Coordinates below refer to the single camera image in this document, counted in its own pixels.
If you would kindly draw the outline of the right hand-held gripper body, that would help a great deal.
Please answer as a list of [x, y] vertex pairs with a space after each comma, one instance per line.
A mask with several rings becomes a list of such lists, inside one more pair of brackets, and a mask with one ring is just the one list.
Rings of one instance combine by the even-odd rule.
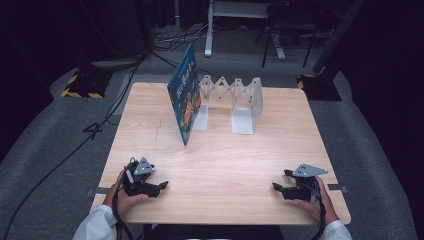
[[296, 177], [292, 178], [295, 181], [295, 186], [284, 187], [288, 189], [289, 200], [300, 199], [314, 203], [316, 198], [320, 196], [319, 184], [315, 177], [327, 173], [328, 171], [326, 169], [308, 164], [300, 164], [299, 167], [294, 170], [294, 175]]

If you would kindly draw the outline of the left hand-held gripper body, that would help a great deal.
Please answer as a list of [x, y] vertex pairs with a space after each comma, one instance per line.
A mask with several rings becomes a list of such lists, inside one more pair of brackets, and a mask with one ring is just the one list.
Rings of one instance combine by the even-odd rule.
[[146, 182], [153, 172], [152, 165], [142, 158], [140, 161], [131, 161], [125, 168], [122, 186], [129, 196], [146, 194], [149, 187], [156, 187]]

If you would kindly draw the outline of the grey metal book rack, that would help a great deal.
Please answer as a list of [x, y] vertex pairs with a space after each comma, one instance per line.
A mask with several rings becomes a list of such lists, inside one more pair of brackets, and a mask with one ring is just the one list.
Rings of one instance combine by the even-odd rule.
[[194, 123], [195, 130], [207, 130], [209, 111], [213, 100], [229, 101], [231, 107], [231, 131], [233, 134], [252, 135], [263, 110], [262, 82], [259, 77], [245, 85], [241, 78], [228, 83], [224, 77], [216, 82], [205, 75], [199, 83], [201, 105]]

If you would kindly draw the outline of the blue cartoon picture book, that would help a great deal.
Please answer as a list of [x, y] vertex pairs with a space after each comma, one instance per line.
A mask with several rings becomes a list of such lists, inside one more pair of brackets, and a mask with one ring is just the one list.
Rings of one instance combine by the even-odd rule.
[[167, 91], [183, 144], [187, 145], [201, 106], [197, 65], [192, 43], [188, 45], [168, 82]]

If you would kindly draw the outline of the person's left hand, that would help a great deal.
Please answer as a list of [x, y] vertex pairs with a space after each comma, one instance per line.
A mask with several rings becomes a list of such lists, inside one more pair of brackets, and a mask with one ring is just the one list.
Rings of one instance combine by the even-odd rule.
[[[113, 207], [113, 197], [115, 195], [115, 191], [120, 187], [120, 180], [123, 173], [124, 171], [121, 171], [115, 183], [111, 185], [109, 192], [106, 194], [106, 197], [103, 200], [103, 205]], [[147, 200], [148, 198], [149, 196], [145, 194], [129, 196], [124, 190], [119, 190], [116, 209], [118, 213], [122, 215], [126, 213], [131, 207]]]

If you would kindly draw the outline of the person's right hand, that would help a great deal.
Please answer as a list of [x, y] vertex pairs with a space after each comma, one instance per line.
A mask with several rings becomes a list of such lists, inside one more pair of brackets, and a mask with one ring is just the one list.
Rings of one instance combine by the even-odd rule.
[[336, 214], [332, 200], [325, 189], [322, 179], [318, 176], [316, 176], [315, 179], [317, 180], [319, 184], [321, 201], [311, 203], [311, 202], [303, 201], [300, 199], [294, 199], [292, 203], [295, 206], [300, 207], [304, 209], [305, 211], [307, 211], [318, 224], [322, 223], [321, 206], [324, 206], [326, 211], [324, 225], [327, 226], [330, 223], [337, 221], [339, 217]]

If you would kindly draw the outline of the yellow black striped stand base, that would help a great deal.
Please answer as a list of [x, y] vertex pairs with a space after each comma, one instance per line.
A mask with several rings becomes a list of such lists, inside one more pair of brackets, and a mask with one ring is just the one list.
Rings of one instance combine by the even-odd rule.
[[113, 73], [110, 71], [95, 70], [85, 72], [76, 68], [61, 93], [62, 97], [102, 99]]
[[297, 77], [297, 86], [310, 101], [340, 101], [341, 97], [332, 81], [320, 75], [302, 74]]

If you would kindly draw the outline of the black chair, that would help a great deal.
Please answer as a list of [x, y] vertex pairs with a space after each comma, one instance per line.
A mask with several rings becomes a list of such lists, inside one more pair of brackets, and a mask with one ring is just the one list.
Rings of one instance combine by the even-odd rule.
[[256, 38], [256, 41], [258, 41], [263, 31], [268, 29], [266, 33], [266, 45], [262, 59], [262, 66], [265, 66], [269, 43], [273, 40], [273, 33], [297, 33], [297, 37], [293, 40], [294, 43], [299, 43], [300, 36], [309, 33], [311, 34], [311, 40], [302, 64], [302, 66], [305, 67], [317, 33], [316, 24], [311, 14], [311, 7], [308, 4], [299, 1], [283, 1], [268, 5], [266, 13], [267, 24]]

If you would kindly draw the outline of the dark slanted stand pole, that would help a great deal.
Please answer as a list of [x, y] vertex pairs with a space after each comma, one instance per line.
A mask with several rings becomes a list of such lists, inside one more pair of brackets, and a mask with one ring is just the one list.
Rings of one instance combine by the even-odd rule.
[[354, 21], [358, 12], [362, 8], [362, 5], [364, 4], [364, 2], [365, 0], [352, 0], [352, 3], [350, 4], [348, 9], [342, 16], [334, 32], [329, 37], [327, 45], [325, 46], [323, 52], [321, 53], [320, 57], [314, 64], [312, 68], [312, 71], [314, 73], [319, 74], [323, 70], [326, 70], [328, 68], [330, 58], [336, 52], [336, 48], [341, 43], [344, 34], [349, 29], [350, 25]]

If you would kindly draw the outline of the white desk frame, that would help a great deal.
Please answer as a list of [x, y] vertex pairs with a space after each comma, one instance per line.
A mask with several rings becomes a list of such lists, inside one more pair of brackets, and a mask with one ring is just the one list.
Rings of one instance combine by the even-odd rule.
[[204, 56], [212, 56], [213, 22], [215, 17], [236, 17], [250, 19], [266, 19], [268, 3], [245, 2], [236, 0], [209, 0], [207, 35]]

